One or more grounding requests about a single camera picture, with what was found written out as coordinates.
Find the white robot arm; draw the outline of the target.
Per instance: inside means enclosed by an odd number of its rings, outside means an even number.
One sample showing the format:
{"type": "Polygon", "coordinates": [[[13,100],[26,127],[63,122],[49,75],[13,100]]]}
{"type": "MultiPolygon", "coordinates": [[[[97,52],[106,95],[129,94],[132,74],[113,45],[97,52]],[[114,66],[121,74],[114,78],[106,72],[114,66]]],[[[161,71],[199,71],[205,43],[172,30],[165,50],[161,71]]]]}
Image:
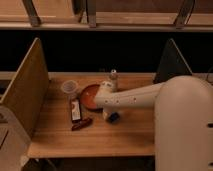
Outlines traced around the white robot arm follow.
{"type": "Polygon", "coordinates": [[[103,109],[154,109],[155,171],[213,171],[213,85],[194,76],[114,92],[104,81],[95,96],[103,109]]]}

